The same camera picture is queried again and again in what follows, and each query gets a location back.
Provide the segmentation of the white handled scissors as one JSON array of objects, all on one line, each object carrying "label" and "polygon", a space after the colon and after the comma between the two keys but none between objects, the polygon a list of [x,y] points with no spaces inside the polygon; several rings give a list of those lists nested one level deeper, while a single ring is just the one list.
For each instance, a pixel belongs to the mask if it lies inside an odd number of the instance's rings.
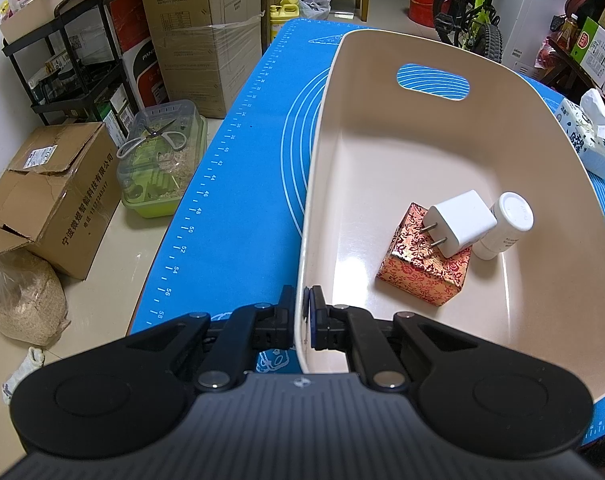
[{"label": "white handled scissors", "polygon": [[185,148],[188,143],[188,137],[182,131],[170,130],[170,127],[175,123],[174,119],[167,122],[165,125],[159,128],[144,126],[144,133],[142,136],[137,136],[131,140],[127,140],[118,148],[117,158],[124,159],[135,151],[139,146],[145,142],[151,140],[161,139],[164,140],[173,151],[181,151]]}]

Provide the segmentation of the floral patterned small box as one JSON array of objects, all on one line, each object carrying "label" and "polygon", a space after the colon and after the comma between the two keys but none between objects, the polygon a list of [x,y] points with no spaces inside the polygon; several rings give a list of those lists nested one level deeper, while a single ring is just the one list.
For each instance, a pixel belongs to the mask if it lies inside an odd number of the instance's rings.
[{"label": "floral patterned small box", "polygon": [[463,288],[471,249],[465,248],[445,258],[432,239],[422,233],[427,209],[412,203],[391,238],[376,278],[411,296],[440,307]]}]

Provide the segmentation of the white charger plug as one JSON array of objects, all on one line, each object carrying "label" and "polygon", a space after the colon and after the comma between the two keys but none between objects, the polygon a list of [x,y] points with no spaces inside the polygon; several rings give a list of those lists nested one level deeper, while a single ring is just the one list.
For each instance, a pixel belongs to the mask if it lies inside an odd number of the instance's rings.
[{"label": "white charger plug", "polygon": [[496,225],[493,212],[475,190],[470,190],[432,205],[418,232],[431,238],[431,248],[437,248],[444,258],[451,258],[481,240]]}]

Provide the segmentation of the white pill bottle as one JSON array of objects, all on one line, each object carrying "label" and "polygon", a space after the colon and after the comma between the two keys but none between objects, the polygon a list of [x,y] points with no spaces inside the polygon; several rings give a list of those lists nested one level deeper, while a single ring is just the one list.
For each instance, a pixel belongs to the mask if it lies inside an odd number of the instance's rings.
[{"label": "white pill bottle", "polygon": [[491,207],[496,225],[473,244],[473,253],[491,260],[515,245],[534,226],[534,214],[523,196],[504,192]]}]

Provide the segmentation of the beige plastic storage bin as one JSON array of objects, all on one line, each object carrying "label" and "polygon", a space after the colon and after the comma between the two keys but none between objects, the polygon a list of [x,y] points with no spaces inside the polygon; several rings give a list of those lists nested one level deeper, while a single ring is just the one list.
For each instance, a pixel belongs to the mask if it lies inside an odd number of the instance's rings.
[{"label": "beige plastic storage bin", "polygon": [[[406,209],[469,190],[525,197],[534,226],[473,259],[432,307],[377,271]],[[566,133],[528,81],[438,41],[357,29],[342,37],[316,126],[300,288],[375,318],[414,311],[570,370],[605,396],[605,218]]]}]

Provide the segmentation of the green white product box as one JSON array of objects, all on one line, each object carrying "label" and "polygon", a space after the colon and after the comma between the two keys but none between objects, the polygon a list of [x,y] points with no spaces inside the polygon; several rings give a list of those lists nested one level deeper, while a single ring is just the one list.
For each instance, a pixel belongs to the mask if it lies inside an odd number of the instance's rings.
[{"label": "green white product box", "polygon": [[602,88],[605,84],[605,28],[587,18],[570,56]]}]

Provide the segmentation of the green hamster cage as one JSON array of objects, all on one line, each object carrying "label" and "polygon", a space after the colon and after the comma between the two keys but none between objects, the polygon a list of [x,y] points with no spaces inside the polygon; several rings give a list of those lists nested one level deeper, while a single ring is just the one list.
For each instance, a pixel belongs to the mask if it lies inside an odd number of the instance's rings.
[{"label": "green hamster cage", "polygon": [[176,122],[170,130],[188,137],[183,150],[173,151],[164,140],[155,139],[118,159],[121,202],[145,219],[176,212],[207,148],[206,120],[188,100],[144,108],[136,114],[127,140],[142,136],[145,125],[156,129],[172,119]]}]

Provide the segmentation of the white freezer cabinet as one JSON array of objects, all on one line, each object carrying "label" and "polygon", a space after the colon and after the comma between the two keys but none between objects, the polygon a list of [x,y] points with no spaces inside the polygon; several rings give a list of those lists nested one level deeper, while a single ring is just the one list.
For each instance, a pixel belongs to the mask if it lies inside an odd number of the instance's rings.
[{"label": "white freezer cabinet", "polygon": [[502,64],[533,77],[537,54],[552,18],[564,13],[566,0],[493,0],[503,36]]}]

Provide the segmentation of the black metal shelf rack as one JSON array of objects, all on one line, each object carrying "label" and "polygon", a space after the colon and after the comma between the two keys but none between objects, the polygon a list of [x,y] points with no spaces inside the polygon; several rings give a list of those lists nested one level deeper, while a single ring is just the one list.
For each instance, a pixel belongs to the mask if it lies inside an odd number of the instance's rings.
[{"label": "black metal shelf rack", "polygon": [[[70,26],[87,16],[100,19],[97,33],[107,44],[104,61],[89,60],[71,40]],[[48,59],[37,73],[26,76],[19,57],[37,44],[45,44]],[[64,117],[100,122],[101,110],[119,91],[124,92],[133,113],[139,110],[103,0],[62,0],[54,9],[52,20],[12,42],[5,40],[2,52],[43,125]]]}]

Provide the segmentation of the flat cardboard box on floor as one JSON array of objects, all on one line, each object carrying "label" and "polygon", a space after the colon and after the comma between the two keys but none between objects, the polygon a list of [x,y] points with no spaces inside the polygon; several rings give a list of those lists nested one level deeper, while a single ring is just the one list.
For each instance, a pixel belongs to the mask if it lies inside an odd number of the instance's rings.
[{"label": "flat cardboard box on floor", "polygon": [[34,130],[0,179],[0,254],[23,247],[84,280],[120,202],[116,172],[101,122]]}]

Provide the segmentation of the lower cardboard box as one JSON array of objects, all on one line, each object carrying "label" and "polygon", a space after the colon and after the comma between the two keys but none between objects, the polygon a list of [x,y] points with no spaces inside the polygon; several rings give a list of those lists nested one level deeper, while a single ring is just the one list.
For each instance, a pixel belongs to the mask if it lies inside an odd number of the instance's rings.
[{"label": "lower cardboard box", "polygon": [[261,0],[143,0],[172,101],[228,114],[262,56]]}]

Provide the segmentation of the bag of wood shavings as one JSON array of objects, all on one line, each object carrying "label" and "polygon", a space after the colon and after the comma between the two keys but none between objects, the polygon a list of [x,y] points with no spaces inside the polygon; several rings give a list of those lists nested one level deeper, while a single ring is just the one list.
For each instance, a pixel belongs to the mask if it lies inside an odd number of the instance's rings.
[{"label": "bag of wood shavings", "polygon": [[0,254],[0,332],[46,347],[67,327],[65,292],[53,267],[16,249]]}]

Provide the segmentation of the clear plastic bag on floor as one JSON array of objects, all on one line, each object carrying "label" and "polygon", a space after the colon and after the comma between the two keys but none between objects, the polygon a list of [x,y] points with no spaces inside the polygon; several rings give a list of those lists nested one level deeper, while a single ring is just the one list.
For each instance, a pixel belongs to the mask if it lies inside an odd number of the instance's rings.
[{"label": "clear plastic bag on floor", "polygon": [[325,21],[331,13],[331,0],[298,0],[301,18]]}]

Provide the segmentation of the blue silicone baking mat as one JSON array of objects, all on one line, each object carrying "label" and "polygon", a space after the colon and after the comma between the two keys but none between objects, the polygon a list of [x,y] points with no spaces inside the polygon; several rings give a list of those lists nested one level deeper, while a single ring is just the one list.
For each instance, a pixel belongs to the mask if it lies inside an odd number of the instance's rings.
[{"label": "blue silicone baking mat", "polygon": [[[274,304],[292,286],[296,372],[345,373],[343,354],[311,347],[298,275],[319,110],[340,41],[357,29],[364,27],[297,18],[280,32],[176,209],[136,309],[135,332],[192,312],[220,318],[247,304]],[[559,95],[523,79],[555,117]],[[605,396],[593,400],[603,420]]]}]

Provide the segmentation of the green children's bicycle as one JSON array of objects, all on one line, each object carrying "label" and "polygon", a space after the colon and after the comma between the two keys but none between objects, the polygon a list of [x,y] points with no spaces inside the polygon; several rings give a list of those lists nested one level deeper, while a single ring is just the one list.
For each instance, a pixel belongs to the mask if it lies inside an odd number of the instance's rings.
[{"label": "green children's bicycle", "polygon": [[500,15],[493,0],[433,0],[432,17],[444,44],[502,62]]}]

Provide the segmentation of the white tissue box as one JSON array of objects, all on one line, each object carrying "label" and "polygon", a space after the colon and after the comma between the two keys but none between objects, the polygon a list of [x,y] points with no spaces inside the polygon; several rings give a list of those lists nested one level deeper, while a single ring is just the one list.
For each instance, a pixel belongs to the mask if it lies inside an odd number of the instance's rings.
[{"label": "white tissue box", "polygon": [[605,102],[601,94],[587,90],[579,104],[563,99],[555,117],[584,168],[605,179]]}]

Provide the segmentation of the yellow oil jug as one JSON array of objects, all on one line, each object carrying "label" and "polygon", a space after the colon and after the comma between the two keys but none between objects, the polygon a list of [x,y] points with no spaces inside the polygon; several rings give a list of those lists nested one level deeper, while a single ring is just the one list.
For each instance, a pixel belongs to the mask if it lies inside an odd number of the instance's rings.
[{"label": "yellow oil jug", "polygon": [[271,4],[269,10],[270,41],[275,39],[286,22],[299,18],[299,15],[299,0],[281,0],[278,4]]}]

